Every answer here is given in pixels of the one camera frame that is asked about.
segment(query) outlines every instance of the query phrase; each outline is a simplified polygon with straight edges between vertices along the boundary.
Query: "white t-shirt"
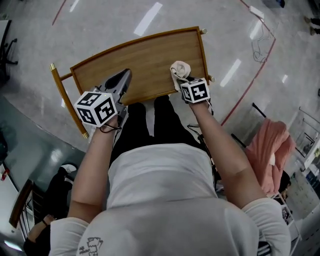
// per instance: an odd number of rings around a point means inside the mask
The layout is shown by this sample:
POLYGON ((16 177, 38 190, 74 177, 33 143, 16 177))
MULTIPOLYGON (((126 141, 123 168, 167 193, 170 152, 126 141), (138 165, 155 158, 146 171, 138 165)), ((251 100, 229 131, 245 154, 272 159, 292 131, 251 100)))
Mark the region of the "white t-shirt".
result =
POLYGON ((51 223, 51 256, 288 256, 291 239, 278 202, 242 210, 218 199, 207 154, 186 144, 136 148, 109 169, 107 209, 90 224, 51 223))

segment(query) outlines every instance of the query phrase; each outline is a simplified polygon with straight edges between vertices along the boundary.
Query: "pink cloth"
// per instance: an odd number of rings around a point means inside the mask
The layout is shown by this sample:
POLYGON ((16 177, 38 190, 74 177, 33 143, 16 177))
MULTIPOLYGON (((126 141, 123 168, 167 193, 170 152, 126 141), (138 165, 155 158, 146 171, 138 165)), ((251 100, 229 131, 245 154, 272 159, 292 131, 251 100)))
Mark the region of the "pink cloth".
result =
POLYGON ((284 166, 296 143, 281 122, 273 122, 266 118, 254 136, 252 142, 244 150, 256 178, 267 195, 274 195, 280 187, 284 166), (275 165, 270 164, 271 155, 275 155, 275 165))

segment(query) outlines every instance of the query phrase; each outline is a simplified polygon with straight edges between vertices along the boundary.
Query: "black and white cube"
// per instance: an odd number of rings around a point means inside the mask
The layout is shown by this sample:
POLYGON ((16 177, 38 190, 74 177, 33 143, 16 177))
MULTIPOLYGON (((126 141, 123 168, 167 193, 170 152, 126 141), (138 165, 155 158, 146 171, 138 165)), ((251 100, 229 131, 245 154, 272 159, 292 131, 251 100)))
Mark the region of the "black and white cube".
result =
POLYGON ((83 123, 101 127, 117 114, 111 93, 85 91, 74 108, 83 123))
POLYGON ((184 100, 191 103, 210 99, 210 92, 206 79, 200 78, 180 85, 184 100))

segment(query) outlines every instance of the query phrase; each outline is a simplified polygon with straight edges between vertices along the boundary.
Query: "white towel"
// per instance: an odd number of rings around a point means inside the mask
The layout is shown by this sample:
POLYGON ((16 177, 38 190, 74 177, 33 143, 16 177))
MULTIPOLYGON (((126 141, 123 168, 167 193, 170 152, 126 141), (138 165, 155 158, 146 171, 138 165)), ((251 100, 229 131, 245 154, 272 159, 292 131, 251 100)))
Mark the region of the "white towel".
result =
POLYGON ((191 72, 191 67, 189 64, 183 62, 183 61, 176 61, 173 63, 170 67, 172 80, 174 82, 174 88, 180 92, 180 86, 177 82, 177 79, 188 82, 186 79, 191 72))

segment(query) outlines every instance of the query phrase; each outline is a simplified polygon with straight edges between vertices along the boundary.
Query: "black pants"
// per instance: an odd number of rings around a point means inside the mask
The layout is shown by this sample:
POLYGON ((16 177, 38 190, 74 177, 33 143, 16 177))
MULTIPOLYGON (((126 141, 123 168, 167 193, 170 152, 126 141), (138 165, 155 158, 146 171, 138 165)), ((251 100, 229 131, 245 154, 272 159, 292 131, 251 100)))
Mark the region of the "black pants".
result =
MULTIPOLYGON (((315 25, 318 25, 320 26, 320 19, 319 18, 311 18, 311 22, 315 25)), ((319 28, 314 28, 314 31, 317 33, 317 34, 320 34, 320 29, 319 28)))
POLYGON ((129 105, 128 114, 121 136, 113 148, 110 165, 122 153, 148 145, 185 143, 205 150, 181 124, 168 95, 154 101, 154 137, 149 135, 146 108, 142 103, 129 105))
POLYGON ((43 198, 42 218, 48 214, 53 215, 58 220, 66 217, 67 196, 72 189, 72 184, 65 181, 67 174, 67 171, 60 167, 58 173, 50 181, 43 198))

